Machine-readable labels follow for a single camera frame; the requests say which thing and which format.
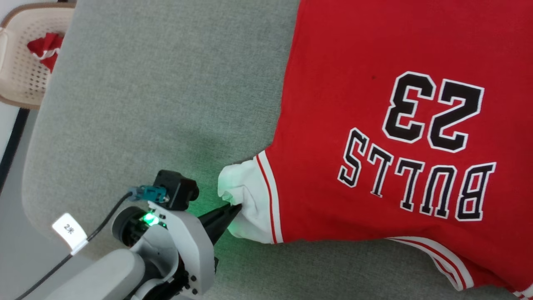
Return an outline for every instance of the number 23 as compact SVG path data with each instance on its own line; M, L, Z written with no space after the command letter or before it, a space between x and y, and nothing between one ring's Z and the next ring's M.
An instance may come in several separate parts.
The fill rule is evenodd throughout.
M413 120L407 125L400 124L402 117L413 118L416 114L418 101L407 98L409 90L418 91L418 97L421 99L433 100L436 86L425 74L405 72L398 76L382 129L388 138L412 144L422 138L425 124ZM466 148L469 136L467 133L454 131L452 136L447 136L443 132L479 114L483 92L484 88L479 86L448 79L442 81L438 102L453 105L455 101L460 101L461 104L432 117L427 133L431 148L452 153Z

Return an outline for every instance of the black frame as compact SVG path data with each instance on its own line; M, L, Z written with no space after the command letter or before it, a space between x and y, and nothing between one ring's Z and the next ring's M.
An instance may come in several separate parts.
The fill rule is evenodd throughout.
M17 119L15 119L11 136L9 137L4 156L0 162L0 195L2 195L2 190L4 189L4 184L7 179L7 175L9 174L9 169L11 169L11 164L13 163L13 159L17 153L17 148L19 147L20 139L24 133L24 127L26 126L29 113L29 109L21 108L17 114Z

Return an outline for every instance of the black lettering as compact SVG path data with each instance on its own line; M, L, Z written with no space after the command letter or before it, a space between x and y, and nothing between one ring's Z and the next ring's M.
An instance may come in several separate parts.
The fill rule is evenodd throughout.
M457 199L455 218L459 221L480 221L483 218L483 201L490 174L496 170L496 162L473 165L465 171L461 193ZM477 186L472 186L477 179ZM466 210L472 201L472 209Z
M448 218L448 204L450 192L455 181L457 169L453 165L436 165L431 168L430 175L427 178L426 190L424 192L424 203L420 206L420 213L431 215L433 213L433 198L435 187L440 176L444 176L444 183L440 191L439 205L435 212L436 217Z
M385 181L387 169L392 164L394 156L392 156L389 152L379 148L378 146L376 146L376 144L372 144L372 146L370 147L370 152L368 153L368 161L371 164L376 164L377 157L379 157L381 162L379 163L379 170L376 174L374 188L372 189L371 193L381 198L383 197L383 195L381 194L381 190L383 188L383 181Z
M361 161L353 155L353 150L356 148L359 154L365 156L367 145L368 137L359 131L359 129L353 128L350 131L346 149L344 150L344 162L352 168L352 174L348 175L348 168L342 165L337 178L340 182L349 187L355 187L357 185L359 174L361 173Z
M414 143L421 139L424 132L424 123L409 121L407 126L400 124L403 116L413 118L416 113L418 101L407 99L410 89L417 90L419 98L433 100L435 83L428 75L414 72L406 72L396 78L390 100L391 106L382 129L388 138L406 143Z
M459 152L466 148L468 134L454 131L452 136L444 135L444 130L469 119L481 111L483 88L466 83L444 80L439 103L453 105L455 100L462 103L452 109L434 115L427 135L432 148L447 152Z
M400 204L400 207L413 211L413 194L416 186L416 181L418 175L424 171L424 162L414 161L409 159L400 158L396 164L396 172L394 174L403 176L405 169L409 169L409 177L407 178L407 183L405 186L405 192L403 194L403 201Z

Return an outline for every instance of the white label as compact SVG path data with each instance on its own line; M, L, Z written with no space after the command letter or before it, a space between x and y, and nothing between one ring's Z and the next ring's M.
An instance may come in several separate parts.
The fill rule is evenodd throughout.
M52 228L59 233L72 250L87 240L87 234L69 213L64 214L59 220L55 221Z

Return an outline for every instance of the red stripe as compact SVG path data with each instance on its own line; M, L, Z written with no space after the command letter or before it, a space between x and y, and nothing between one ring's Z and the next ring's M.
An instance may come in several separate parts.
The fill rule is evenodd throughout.
M450 275L450 277L452 277L452 278L454 277L454 275L453 275L450 271L446 270L446 268L440 263L440 261L438 261L438 260L435 259L435 262L439 265L440 269L441 269L443 272L446 272L446 273L447 273L448 275Z
M270 184L268 183L267 175L265 174L265 170L263 169L263 164L261 163L261 160L259 159L259 155L256 156L257 163L259 164L259 168L261 169L261 173L263 173L263 178L266 182L266 187L268 188L268 197L269 197L269 206L270 206L270 227L272 228L272 239L274 241L274 244L278 243L278 240L276 239L276 231L274 229L274 213L272 212L272 192L270 190Z
M403 239L397 239L395 238L395 240L399 240L399 241L404 241L404 242L409 242L409 243L413 243L413 244L417 244L419 246L422 246L430 251L432 251L433 253L437 254L438 256L440 256L442 259L444 259L446 262L448 262L455 270L455 272L457 272L457 275L459 276L459 279L461 280L461 283L463 285L463 289L466 288L466 282L465 280L463 279L463 275L461 274L461 272L459 271L459 268L451 261L448 259L448 257L444 256L442 253L438 252L437 250L431 248L430 246L424 244L424 243L420 243L420 242L417 242L417 241L411 241L411 240L403 240Z

